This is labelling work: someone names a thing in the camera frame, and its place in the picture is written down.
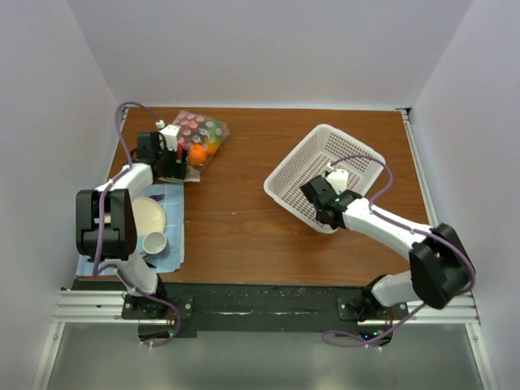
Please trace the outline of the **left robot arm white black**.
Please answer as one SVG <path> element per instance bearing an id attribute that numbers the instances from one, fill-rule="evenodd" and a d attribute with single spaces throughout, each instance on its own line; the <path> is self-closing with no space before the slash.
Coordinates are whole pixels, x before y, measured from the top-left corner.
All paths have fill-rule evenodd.
<path id="1" fill-rule="evenodd" d="M 128 163 L 105 184 L 76 194 L 76 248 L 93 259 L 92 275 L 111 269 L 127 289 L 128 304 L 151 319 L 172 309 L 163 282 L 137 249 L 132 201 L 159 178 L 183 179 L 189 150 L 180 145 L 180 128 L 167 125 L 140 132 Z"/>

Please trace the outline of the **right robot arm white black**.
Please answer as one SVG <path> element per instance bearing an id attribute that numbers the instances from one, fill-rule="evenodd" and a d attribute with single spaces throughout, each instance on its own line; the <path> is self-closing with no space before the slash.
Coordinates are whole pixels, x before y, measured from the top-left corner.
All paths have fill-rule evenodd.
<path id="1" fill-rule="evenodd" d="M 392 249 L 409 263 L 409 270 L 381 275 L 349 303 L 360 320 L 381 319 L 391 306 L 420 300 L 443 309 L 455 296 L 471 290 L 475 267 L 455 230 L 413 223 L 375 206 L 369 199 L 340 185 L 341 175 L 316 176 L 301 186 L 319 223 L 332 230 L 358 232 Z"/>

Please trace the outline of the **white plastic basket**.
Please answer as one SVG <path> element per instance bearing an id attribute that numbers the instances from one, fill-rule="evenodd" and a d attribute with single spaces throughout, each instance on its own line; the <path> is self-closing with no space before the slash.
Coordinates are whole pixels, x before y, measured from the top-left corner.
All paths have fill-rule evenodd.
<path id="1" fill-rule="evenodd" d="M 386 160 L 370 146 L 338 128 L 321 123 L 311 130 L 265 179 L 263 189 L 277 204 L 315 231 L 335 230 L 316 220 L 316 210 L 301 186 L 334 170 L 346 171 L 344 187 L 366 195 Z"/>

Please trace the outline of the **clear zip top bag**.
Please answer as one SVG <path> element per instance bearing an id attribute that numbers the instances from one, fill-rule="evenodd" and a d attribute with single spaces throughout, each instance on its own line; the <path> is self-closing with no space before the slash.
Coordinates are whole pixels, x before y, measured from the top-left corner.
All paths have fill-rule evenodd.
<path id="1" fill-rule="evenodd" d="M 207 131 L 204 129 L 204 123 L 208 120 L 219 121 L 223 125 L 223 136 L 219 140 L 222 144 L 226 141 L 229 134 L 228 126 L 220 120 L 211 118 L 205 115 L 199 115 L 190 111 L 182 110 L 173 120 L 172 123 L 180 126 L 180 134 L 178 137 L 185 135 L 193 138 L 193 144 L 200 144 L 205 149 L 205 141 L 210 139 L 207 137 Z M 199 182 L 201 180 L 201 173 L 207 168 L 211 159 L 214 157 L 207 155 L 206 162 L 199 167 L 192 166 L 188 162 L 188 173 L 185 179 L 160 179 L 167 183 L 181 183 L 181 182 Z"/>

